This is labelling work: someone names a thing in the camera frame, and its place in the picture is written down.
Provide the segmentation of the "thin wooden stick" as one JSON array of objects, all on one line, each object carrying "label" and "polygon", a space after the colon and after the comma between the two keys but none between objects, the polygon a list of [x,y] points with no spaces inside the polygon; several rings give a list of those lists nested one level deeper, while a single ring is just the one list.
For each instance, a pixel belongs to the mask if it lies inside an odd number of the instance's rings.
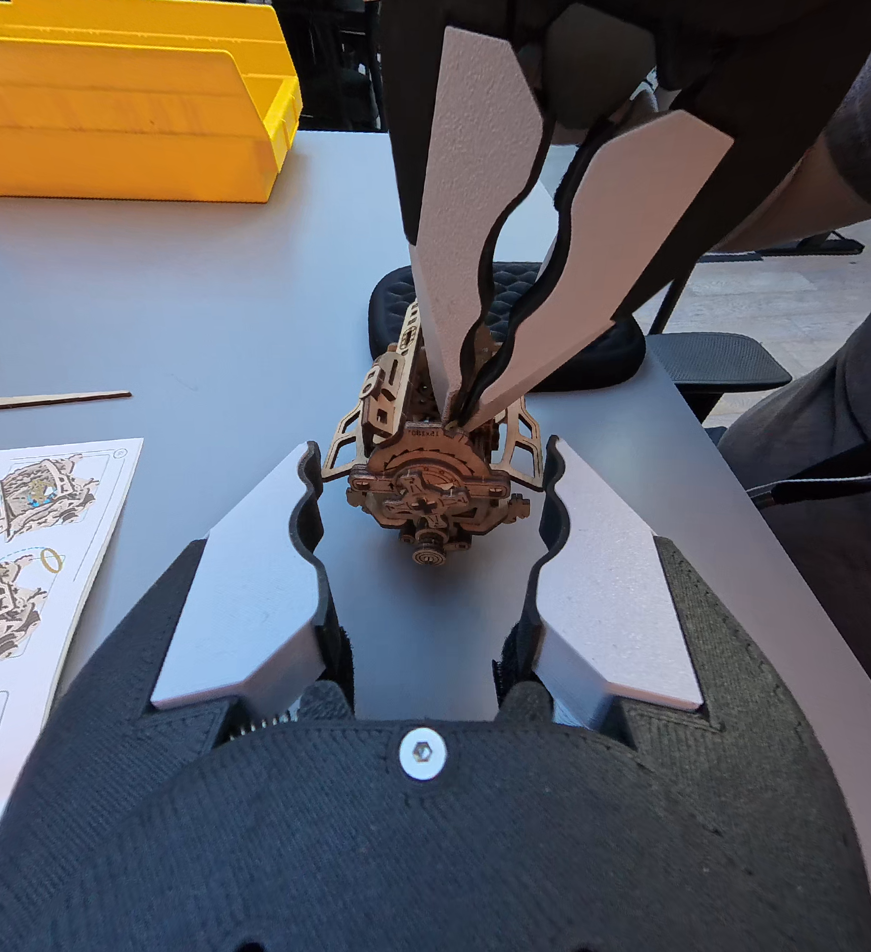
[{"label": "thin wooden stick", "polygon": [[129,390],[0,397],[0,411],[131,398]]}]

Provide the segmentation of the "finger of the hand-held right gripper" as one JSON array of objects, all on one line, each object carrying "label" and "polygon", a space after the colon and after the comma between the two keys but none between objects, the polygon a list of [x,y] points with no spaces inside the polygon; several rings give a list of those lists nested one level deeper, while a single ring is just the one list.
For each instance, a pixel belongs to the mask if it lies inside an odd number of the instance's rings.
[{"label": "finger of the hand-held right gripper", "polygon": [[473,429],[601,336],[733,140],[686,111],[638,125],[561,183],[545,268],[513,308],[500,351],[458,421]]},{"label": "finger of the hand-held right gripper", "polygon": [[538,175],[545,125],[511,44],[447,27],[416,243],[409,248],[443,427],[474,379],[465,338],[490,304],[498,232]]}]

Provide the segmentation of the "wooden mechanical model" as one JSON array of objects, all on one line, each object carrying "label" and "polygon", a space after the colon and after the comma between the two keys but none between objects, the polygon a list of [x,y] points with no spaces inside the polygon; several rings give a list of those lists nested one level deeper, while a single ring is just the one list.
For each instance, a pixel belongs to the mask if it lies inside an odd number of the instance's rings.
[{"label": "wooden mechanical model", "polygon": [[322,478],[341,477],[348,502],[398,530],[418,564],[443,565],[473,536],[528,517],[529,500],[512,486],[542,487],[540,428],[524,398],[470,433],[443,423],[412,303],[337,426]]}]

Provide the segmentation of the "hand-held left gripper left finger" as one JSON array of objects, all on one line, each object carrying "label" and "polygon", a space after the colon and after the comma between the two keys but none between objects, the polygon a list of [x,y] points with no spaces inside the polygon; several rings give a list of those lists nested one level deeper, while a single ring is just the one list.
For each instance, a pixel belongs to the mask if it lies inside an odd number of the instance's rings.
[{"label": "hand-held left gripper left finger", "polygon": [[236,696],[287,708],[328,665],[332,597],[315,557],[319,447],[297,446],[210,531],[152,704]]}]

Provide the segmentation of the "printed instruction sheet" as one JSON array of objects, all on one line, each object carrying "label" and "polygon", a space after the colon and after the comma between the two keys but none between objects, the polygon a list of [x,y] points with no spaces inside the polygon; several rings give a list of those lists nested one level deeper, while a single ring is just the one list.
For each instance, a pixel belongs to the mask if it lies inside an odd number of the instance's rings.
[{"label": "printed instruction sheet", "polygon": [[0,801],[48,716],[142,444],[0,450]]}]

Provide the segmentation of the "black office chair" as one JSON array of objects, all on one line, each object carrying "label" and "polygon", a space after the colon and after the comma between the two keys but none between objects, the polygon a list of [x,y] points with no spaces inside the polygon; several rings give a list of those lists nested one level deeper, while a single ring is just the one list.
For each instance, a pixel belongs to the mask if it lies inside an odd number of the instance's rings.
[{"label": "black office chair", "polygon": [[385,132],[379,2],[272,1],[296,68],[302,129]]}]

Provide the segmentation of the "yellow plastic bin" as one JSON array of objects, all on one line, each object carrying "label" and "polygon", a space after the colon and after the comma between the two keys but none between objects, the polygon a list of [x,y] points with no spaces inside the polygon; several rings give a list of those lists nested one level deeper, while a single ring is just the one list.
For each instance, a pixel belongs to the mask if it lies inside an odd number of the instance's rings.
[{"label": "yellow plastic bin", "polygon": [[0,2],[0,195],[266,203],[301,107],[269,6]]}]

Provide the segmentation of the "person's right forearm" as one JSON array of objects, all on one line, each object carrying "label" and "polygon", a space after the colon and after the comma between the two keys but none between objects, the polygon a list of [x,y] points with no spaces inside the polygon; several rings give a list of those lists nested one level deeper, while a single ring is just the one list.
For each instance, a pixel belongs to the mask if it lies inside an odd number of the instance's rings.
[{"label": "person's right forearm", "polygon": [[871,54],[795,170],[716,250],[758,250],[870,219]]}]

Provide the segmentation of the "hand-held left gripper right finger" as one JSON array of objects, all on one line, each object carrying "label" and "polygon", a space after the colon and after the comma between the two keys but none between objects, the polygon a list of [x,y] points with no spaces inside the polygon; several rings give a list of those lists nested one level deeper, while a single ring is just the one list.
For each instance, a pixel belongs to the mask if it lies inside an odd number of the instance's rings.
[{"label": "hand-held left gripper right finger", "polygon": [[557,722],[596,728],[615,697],[703,704],[655,537],[557,436],[548,442],[541,535],[523,620],[531,669]]}]

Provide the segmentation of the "black honeycomb chair cushion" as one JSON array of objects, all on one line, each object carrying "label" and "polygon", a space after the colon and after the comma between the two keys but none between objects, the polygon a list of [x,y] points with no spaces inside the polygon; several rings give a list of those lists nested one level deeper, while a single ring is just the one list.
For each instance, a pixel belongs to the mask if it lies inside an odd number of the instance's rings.
[{"label": "black honeycomb chair cushion", "polygon": [[[513,305],[534,284],[540,263],[496,262],[494,300],[486,317],[492,339],[500,344],[508,334]],[[410,267],[385,275],[373,289],[368,310],[372,358],[397,341],[406,309],[416,299]],[[534,392],[565,392],[612,387],[629,379],[643,363],[645,339],[632,316],[623,317],[592,344],[549,374]]]}]

